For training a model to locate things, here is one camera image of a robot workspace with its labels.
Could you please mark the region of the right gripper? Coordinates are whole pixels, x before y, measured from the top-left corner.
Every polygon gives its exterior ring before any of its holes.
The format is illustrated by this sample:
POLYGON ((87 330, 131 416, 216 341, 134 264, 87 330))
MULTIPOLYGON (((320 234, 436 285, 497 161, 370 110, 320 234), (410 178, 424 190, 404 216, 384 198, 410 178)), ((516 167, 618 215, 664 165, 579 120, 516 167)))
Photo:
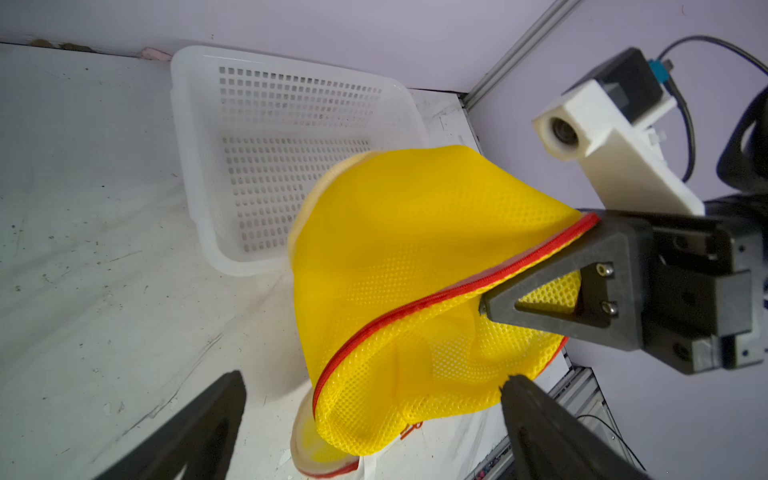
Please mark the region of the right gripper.
POLYGON ((700 217, 602 215, 561 252, 484 293, 490 321, 645 353, 686 375, 767 358, 767 203, 700 217), (649 264, 655 251, 659 258, 649 264))

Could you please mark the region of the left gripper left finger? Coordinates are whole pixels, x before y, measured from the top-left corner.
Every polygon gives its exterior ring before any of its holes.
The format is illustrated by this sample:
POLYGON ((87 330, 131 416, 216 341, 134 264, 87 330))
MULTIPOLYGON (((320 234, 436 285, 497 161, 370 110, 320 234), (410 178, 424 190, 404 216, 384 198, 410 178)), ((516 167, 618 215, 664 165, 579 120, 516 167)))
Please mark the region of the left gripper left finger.
POLYGON ((242 374, 222 375, 101 479, 224 479, 246 406, 242 374))

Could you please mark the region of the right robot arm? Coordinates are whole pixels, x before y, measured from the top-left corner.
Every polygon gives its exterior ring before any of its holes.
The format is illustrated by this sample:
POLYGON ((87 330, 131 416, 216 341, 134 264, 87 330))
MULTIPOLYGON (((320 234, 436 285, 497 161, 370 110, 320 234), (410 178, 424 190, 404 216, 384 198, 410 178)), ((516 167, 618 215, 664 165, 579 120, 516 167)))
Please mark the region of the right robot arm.
POLYGON ((700 200, 667 166, 654 124, 629 121, 595 81, 534 121, 547 151, 577 161, 603 209, 581 237, 486 292, 489 320, 641 350, 692 375, 767 354, 767 99, 739 120, 718 167, 734 194, 700 200))

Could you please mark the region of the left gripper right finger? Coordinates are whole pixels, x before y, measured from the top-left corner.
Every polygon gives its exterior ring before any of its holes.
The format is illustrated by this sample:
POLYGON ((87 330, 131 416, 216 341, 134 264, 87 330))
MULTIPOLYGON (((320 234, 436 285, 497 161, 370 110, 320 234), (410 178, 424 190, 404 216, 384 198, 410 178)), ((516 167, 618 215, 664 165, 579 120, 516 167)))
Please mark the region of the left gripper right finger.
POLYGON ((501 405, 518 479, 646 479, 533 381, 511 376, 501 405))

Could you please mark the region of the yellow mesh laundry bag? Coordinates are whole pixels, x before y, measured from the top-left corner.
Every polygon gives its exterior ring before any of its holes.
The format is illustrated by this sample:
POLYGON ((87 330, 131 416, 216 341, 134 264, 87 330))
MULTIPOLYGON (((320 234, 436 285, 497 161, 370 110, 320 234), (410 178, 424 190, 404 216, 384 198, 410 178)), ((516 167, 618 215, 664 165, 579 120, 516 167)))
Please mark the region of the yellow mesh laundry bag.
POLYGON ((368 152, 332 167, 289 236, 312 383, 291 439, 299 472, 330 479, 422 423, 500 401, 566 338, 499 324, 481 297, 598 225, 464 146, 368 152))

